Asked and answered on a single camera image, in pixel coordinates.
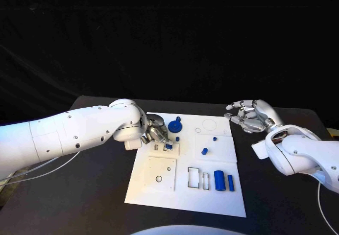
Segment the hole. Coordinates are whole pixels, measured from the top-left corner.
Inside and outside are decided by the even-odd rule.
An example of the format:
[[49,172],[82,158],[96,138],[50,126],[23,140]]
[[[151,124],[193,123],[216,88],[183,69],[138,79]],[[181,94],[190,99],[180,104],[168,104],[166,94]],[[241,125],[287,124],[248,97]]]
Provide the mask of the hole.
[[155,177],[157,183],[161,182],[161,180],[163,180],[163,178],[161,178],[161,176],[158,175],[158,176]]

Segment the black backdrop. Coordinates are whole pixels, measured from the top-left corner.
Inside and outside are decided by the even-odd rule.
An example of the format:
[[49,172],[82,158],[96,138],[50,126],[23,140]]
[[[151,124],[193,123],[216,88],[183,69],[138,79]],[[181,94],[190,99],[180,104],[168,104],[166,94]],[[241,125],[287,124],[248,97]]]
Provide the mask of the black backdrop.
[[264,99],[339,126],[330,5],[43,2],[0,7],[3,124],[62,112],[83,94]]

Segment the black table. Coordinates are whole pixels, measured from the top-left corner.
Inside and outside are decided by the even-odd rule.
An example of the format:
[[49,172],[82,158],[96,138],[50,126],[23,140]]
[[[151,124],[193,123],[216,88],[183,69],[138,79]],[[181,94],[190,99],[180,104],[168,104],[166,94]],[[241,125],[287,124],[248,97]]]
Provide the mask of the black table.
[[[108,105],[115,99],[80,96],[72,108]],[[225,104],[135,100],[147,112],[222,116]],[[275,109],[287,124],[305,127],[330,140],[311,110]],[[301,174],[284,176],[269,159],[259,160],[251,144],[264,133],[246,134],[230,124],[246,218],[125,204],[135,150],[112,138],[79,153],[47,176],[23,182],[0,211],[0,234],[129,234],[151,227],[191,224],[245,234],[331,234],[317,207],[317,181]],[[62,157],[41,171],[69,159]],[[320,189],[321,207],[333,228],[339,195]]]

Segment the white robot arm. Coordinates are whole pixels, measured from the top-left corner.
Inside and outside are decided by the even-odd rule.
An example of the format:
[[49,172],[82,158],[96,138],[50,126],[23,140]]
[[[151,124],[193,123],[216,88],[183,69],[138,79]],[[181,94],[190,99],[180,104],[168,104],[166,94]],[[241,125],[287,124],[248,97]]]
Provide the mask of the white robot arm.
[[284,175],[303,173],[339,193],[339,141],[321,141],[307,129],[284,125],[272,107],[262,100],[243,100],[226,106],[239,108],[238,115],[225,118],[241,125],[245,132],[267,131],[262,141],[252,145],[259,159],[269,157]]
[[0,179],[20,168],[105,143],[112,136],[125,149],[141,147],[142,141],[171,144],[160,116],[147,118],[128,99],[109,106],[66,111],[40,120],[0,127]]

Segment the white cable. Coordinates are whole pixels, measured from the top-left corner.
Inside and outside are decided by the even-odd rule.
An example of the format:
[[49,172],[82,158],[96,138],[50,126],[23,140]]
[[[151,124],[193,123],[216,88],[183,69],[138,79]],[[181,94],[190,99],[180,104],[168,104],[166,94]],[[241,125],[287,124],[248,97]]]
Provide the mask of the white cable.
[[24,180],[18,180],[18,181],[16,181],[16,182],[10,182],[10,183],[7,183],[7,184],[4,184],[4,185],[1,185],[1,186],[5,186],[5,185],[10,185],[10,184],[23,182],[23,181],[26,181],[26,180],[36,179],[36,178],[39,178],[39,177],[47,175],[49,173],[54,172],[57,169],[60,169],[60,168],[72,161],[72,159],[76,157],[78,154],[79,154],[79,152],[72,156],[72,158],[70,158],[56,169],[53,169],[52,171],[49,171],[47,173],[44,173],[43,175],[34,176],[34,177],[27,178],[27,179],[24,179]]
[[[320,209],[320,212],[321,212],[321,215],[323,215],[323,210],[321,210],[321,206],[320,206],[320,183],[318,183],[318,186],[317,186],[317,205],[318,205],[318,209]],[[324,215],[323,215],[323,219],[324,219],[324,221],[326,221],[326,223],[327,223],[327,225],[329,225],[329,227],[330,227],[333,233],[334,233],[336,235],[339,235],[337,232],[334,231],[334,229],[331,228],[330,223],[329,223],[329,221],[327,221]]]
[[52,160],[49,160],[46,163],[43,163],[41,165],[39,165],[39,166],[37,166],[36,168],[33,168],[31,170],[27,170],[27,171],[24,171],[23,173],[20,173],[20,174],[17,174],[17,175],[13,175],[13,176],[10,176],[10,177],[1,179],[0,182],[4,181],[4,180],[7,180],[7,179],[13,179],[13,178],[16,178],[16,177],[20,176],[20,175],[24,175],[24,174],[30,173],[33,170],[37,170],[40,167],[43,167],[44,165],[47,165],[49,163],[52,163],[57,158],[53,158]]

